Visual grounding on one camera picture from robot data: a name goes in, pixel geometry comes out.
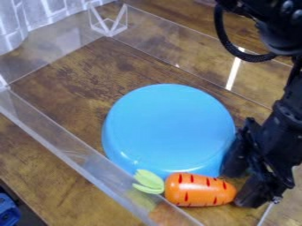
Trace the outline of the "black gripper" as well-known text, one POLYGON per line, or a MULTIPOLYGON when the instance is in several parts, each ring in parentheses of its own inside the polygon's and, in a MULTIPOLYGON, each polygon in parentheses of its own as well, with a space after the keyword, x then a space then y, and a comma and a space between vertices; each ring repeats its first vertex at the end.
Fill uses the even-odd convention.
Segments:
POLYGON ((252 118, 236 131, 220 167, 226 177, 242 177, 251 171, 234 203, 238 207, 258 208, 278 203, 286 189, 295 186, 292 168, 302 163, 302 115, 276 101, 266 122, 252 118))

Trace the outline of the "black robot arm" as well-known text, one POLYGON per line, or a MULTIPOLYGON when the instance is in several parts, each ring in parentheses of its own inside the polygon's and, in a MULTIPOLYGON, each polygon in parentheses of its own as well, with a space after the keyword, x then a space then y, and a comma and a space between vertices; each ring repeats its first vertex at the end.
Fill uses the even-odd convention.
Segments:
POLYGON ((227 177, 251 171, 235 205, 256 208, 279 202, 284 190, 295 186, 292 168, 302 163, 302 0, 216 0, 214 20, 220 43, 234 57, 258 63, 288 56, 294 63, 268 118, 263 124, 246 119, 220 167, 227 177), (231 43, 223 23, 227 11, 255 21, 266 54, 247 54, 231 43))

